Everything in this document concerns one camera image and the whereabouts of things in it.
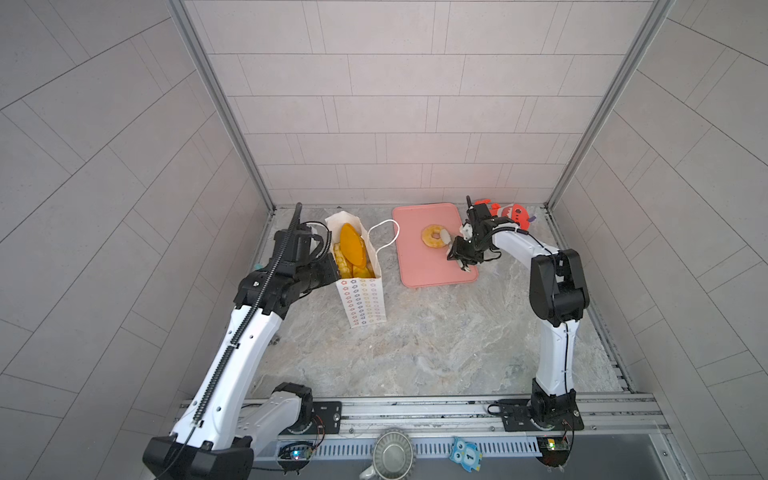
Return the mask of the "ring donut bread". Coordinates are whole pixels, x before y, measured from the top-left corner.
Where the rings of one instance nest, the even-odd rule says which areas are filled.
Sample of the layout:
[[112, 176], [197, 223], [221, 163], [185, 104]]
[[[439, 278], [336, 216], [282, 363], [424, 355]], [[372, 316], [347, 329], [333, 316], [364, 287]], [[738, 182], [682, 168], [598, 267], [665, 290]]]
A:
[[421, 232], [421, 239], [425, 246], [433, 249], [440, 249], [443, 246], [440, 240], [440, 231], [447, 230], [443, 225], [431, 224], [426, 226]]

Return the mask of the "white printed paper bag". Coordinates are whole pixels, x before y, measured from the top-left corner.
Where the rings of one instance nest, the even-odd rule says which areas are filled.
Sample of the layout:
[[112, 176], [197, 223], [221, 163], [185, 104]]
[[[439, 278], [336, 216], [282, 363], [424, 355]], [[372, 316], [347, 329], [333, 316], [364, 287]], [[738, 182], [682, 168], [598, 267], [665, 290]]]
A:
[[[350, 223], [362, 236], [367, 249], [367, 265], [371, 265], [375, 278], [349, 278], [335, 282], [342, 300], [347, 319], [352, 328], [384, 323], [386, 321], [386, 309], [384, 302], [384, 289], [382, 279], [382, 267], [378, 254], [381, 250], [393, 245], [400, 233], [398, 223], [393, 219], [385, 219], [367, 229], [359, 217], [346, 211], [335, 213], [326, 219], [326, 224], [331, 231], [331, 252], [335, 245], [340, 246], [340, 231], [345, 223]], [[376, 247], [370, 238], [370, 233], [387, 223], [394, 225], [392, 239]]]

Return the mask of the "spiral twisted bread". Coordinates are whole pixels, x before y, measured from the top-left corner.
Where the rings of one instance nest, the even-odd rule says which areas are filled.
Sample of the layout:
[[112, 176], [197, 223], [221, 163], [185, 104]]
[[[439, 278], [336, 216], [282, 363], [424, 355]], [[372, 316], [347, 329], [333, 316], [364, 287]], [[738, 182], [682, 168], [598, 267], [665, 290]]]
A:
[[353, 277], [352, 264], [343, 255], [339, 245], [335, 245], [333, 255], [342, 279]]

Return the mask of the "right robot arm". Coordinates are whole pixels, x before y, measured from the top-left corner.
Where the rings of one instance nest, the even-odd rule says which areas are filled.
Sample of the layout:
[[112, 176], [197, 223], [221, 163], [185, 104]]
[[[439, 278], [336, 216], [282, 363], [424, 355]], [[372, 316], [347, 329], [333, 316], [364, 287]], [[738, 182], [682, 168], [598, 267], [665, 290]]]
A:
[[486, 204], [467, 202], [467, 220], [447, 255], [466, 270], [486, 262], [488, 251], [507, 253], [529, 271], [529, 303], [541, 320], [539, 361], [526, 407], [502, 403], [491, 414], [526, 418], [533, 427], [575, 432], [584, 428], [576, 402], [573, 357], [579, 322], [590, 304], [580, 255], [538, 240], [521, 224], [491, 213]]

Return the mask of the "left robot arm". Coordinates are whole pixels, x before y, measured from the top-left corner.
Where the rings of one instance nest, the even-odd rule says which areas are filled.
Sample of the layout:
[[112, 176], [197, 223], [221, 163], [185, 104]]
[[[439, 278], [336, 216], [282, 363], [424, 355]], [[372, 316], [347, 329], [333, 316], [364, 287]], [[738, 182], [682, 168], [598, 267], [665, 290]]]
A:
[[254, 457], [287, 429], [315, 426], [310, 388], [283, 382], [247, 418], [238, 435], [244, 400], [263, 355], [290, 306], [339, 280], [331, 230], [295, 213], [275, 234], [266, 266], [238, 285], [222, 344], [189, 407], [170, 434], [154, 437], [142, 461], [157, 479], [246, 479]]

